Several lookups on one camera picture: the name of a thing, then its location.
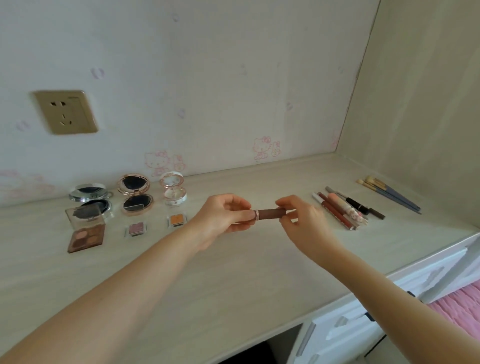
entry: forearm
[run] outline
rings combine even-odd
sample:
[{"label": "forearm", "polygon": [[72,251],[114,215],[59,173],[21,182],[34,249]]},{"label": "forearm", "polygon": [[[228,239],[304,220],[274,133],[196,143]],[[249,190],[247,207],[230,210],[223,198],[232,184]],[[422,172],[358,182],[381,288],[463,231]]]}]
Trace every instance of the forearm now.
[{"label": "forearm", "polygon": [[196,251],[187,226],[167,235],[122,270],[42,324],[0,363],[108,363],[146,322]]},{"label": "forearm", "polygon": [[480,344],[346,249],[322,262],[411,363],[480,363]]}]

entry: wall outlet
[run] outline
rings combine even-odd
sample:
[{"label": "wall outlet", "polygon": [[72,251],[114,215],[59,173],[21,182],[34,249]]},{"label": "wall outlet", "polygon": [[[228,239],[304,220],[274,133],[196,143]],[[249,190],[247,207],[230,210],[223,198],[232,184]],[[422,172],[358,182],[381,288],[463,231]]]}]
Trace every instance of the wall outlet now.
[{"label": "wall outlet", "polygon": [[85,92],[36,91],[34,95],[52,133],[63,135],[98,132]]}]

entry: pink blanket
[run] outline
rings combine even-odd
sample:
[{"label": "pink blanket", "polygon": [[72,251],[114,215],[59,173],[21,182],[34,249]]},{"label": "pink blanket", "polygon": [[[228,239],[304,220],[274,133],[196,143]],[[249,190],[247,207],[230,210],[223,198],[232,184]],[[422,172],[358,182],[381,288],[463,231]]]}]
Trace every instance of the pink blanket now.
[{"label": "pink blanket", "polygon": [[428,306],[480,340],[480,280]]}]

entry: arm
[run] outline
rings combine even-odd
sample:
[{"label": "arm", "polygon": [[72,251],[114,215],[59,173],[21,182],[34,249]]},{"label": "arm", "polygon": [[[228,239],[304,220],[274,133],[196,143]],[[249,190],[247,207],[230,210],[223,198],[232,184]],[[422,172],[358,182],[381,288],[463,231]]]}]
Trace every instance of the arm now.
[{"label": "arm", "polygon": [[280,219],[288,237],[353,292],[411,363],[480,363],[478,341],[345,249],[323,211],[297,196],[276,203],[294,210]]},{"label": "arm", "polygon": [[144,326],[167,288],[199,250],[224,232],[246,230],[255,217],[244,199],[207,199],[184,227],[154,244],[130,264],[65,307],[15,345],[7,363],[109,363]]}]

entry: white desk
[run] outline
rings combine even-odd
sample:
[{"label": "white desk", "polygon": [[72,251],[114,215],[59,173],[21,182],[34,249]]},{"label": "white desk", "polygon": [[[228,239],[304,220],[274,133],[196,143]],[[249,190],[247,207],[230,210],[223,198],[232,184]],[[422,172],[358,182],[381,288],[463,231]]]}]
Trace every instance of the white desk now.
[{"label": "white desk", "polygon": [[[371,216],[359,231],[328,217],[344,244],[383,273],[477,231],[409,191],[398,188],[423,215],[355,183],[368,174],[336,154],[207,173],[186,178],[184,208],[191,217],[209,195],[223,192],[245,197],[253,208],[273,208],[277,198],[289,194],[316,204],[310,192],[329,185],[386,215],[383,221]],[[139,217],[148,222],[146,235],[123,237],[124,227],[136,219],[120,213],[125,197],[115,192],[116,216],[107,221],[103,245],[73,254],[67,253],[72,229],[64,210],[79,204],[65,197],[0,210],[0,353],[168,232],[160,186],[153,185],[149,193],[156,203]],[[296,249],[278,221],[259,221],[246,232],[221,237],[190,262],[120,362],[217,362],[346,293]]]}]

